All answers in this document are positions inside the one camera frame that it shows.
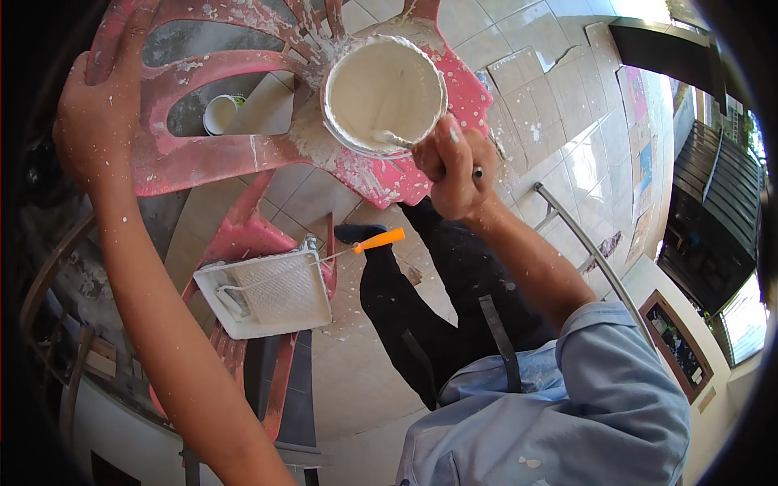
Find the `hand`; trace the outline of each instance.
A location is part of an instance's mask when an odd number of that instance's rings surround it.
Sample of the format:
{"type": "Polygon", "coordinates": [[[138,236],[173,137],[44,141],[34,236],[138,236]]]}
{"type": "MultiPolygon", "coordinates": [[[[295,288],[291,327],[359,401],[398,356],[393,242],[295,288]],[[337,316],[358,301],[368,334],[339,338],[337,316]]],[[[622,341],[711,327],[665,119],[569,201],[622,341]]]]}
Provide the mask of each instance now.
{"type": "Polygon", "coordinates": [[[445,219],[473,215],[494,194],[494,144],[474,128],[463,133],[452,114],[441,118],[435,131],[414,145],[411,153],[416,167],[435,183],[429,196],[435,210],[445,219]],[[481,177],[473,177],[473,166],[483,168],[481,177]]]}
{"type": "Polygon", "coordinates": [[[84,82],[82,52],[59,99],[52,137],[57,156],[82,191],[132,190],[130,153],[138,130],[141,50],[158,0],[141,0],[119,41],[114,70],[96,86],[84,82]]]}

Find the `foot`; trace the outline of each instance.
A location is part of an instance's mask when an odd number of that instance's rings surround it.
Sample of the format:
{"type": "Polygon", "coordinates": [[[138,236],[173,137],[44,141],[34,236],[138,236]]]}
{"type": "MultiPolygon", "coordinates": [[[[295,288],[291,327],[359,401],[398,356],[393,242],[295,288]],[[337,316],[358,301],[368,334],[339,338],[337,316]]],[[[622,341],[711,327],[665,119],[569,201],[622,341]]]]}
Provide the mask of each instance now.
{"type": "Polygon", "coordinates": [[[384,225],[338,225],[335,227],[335,238],[341,243],[353,245],[386,231],[384,225]]]}

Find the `person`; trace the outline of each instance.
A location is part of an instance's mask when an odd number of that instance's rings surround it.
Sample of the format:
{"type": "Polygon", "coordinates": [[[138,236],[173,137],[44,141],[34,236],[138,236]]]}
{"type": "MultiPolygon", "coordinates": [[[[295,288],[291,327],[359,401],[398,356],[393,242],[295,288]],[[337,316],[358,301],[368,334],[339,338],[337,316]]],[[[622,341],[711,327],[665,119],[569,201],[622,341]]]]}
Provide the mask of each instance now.
{"type": "MultiPolygon", "coordinates": [[[[54,126],[58,155],[93,204],[124,327],[177,432],[224,484],[292,485],[138,210],[130,155],[152,14],[131,15],[107,81],[85,84],[86,53],[76,58],[54,126]]],[[[419,298],[389,246],[365,252],[363,307],[432,410],[408,430],[397,484],[674,484],[689,451],[689,404],[626,308],[595,302],[570,262],[500,203],[495,149],[477,131],[446,116],[413,158],[434,185],[402,210],[459,324],[419,298]],[[515,360],[498,355],[495,322],[515,360]],[[520,373],[510,392],[506,363],[520,373]]],[[[347,241],[379,231],[338,228],[347,241]]]]}

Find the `forearm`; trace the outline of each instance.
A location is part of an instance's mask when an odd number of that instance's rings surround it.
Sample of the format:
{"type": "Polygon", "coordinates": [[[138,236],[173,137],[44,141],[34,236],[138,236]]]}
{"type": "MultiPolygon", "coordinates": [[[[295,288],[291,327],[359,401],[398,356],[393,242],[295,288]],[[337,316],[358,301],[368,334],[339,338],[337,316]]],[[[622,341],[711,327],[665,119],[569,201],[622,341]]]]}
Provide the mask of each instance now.
{"type": "Polygon", "coordinates": [[[497,253],[527,301],[558,330],[576,309],[595,300],[577,269],[496,195],[463,222],[497,253]]]}
{"type": "Polygon", "coordinates": [[[173,286],[131,186],[101,191],[93,205],[114,298],[176,430],[226,484],[286,484],[275,447],[173,286]]]}

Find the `pink plastic chair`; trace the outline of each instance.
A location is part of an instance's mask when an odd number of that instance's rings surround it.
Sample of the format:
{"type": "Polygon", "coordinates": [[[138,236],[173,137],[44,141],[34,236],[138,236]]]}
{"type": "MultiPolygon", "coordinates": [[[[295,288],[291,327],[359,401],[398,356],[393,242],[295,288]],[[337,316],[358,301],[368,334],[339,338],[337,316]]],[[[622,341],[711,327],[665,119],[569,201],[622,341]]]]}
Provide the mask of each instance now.
{"type": "MultiPolygon", "coordinates": [[[[133,142],[131,160],[138,196],[165,194],[229,177],[260,173],[228,212],[209,244],[203,262],[239,260],[246,250],[249,252],[246,257],[284,253],[297,246],[258,211],[258,202],[275,169],[287,164],[310,163],[327,170],[377,208],[386,208],[399,201],[414,205],[429,193],[431,182],[416,169],[410,158],[388,162],[361,156],[335,142],[322,124],[319,87],[331,62],[329,53],[352,40],[342,23],[342,0],[325,0],[324,11],[320,12],[313,10],[309,0],[285,2],[299,20],[296,25],[286,22],[258,0],[240,4],[232,0],[161,0],[152,21],[151,30],[173,20],[229,23],[260,30],[286,43],[282,53],[220,51],[158,68],[143,66],[140,130],[133,142]],[[327,17],[331,28],[330,38],[322,30],[323,16],[327,17]],[[315,44],[303,39],[302,29],[310,34],[308,37],[315,44]],[[290,48],[308,63],[305,65],[286,54],[290,48]],[[270,71],[292,72],[303,83],[302,89],[295,93],[295,110],[286,134],[178,138],[167,130],[170,108],[191,91],[229,76],[270,71]]],[[[106,11],[89,55],[88,84],[102,82],[113,69],[118,40],[135,3],[134,0],[114,0],[106,11]]],[[[400,15],[370,27],[370,30],[407,37],[425,51],[436,67],[447,74],[449,111],[457,116],[463,127],[477,128],[486,135],[488,128],[483,117],[492,97],[440,35],[437,28],[439,5],[440,0],[405,0],[400,15]]],[[[330,214],[329,254],[333,254],[335,248],[331,231],[330,214]]],[[[324,267],[330,298],[335,292],[335,269],[334,260],[324,267]]],[[[196,290],[195,283],[190,281],[182,295],[184,301],[188,302],[196,290]]],[[[211,342],[243,389],[246,343],[231,340],[218,324],[211,342]]],[[[281,342],[264,420],[272,439],[278,435],[296,334],[281,342]]],[[[152,398],[156,401],[153,390],[152,398]]]]}

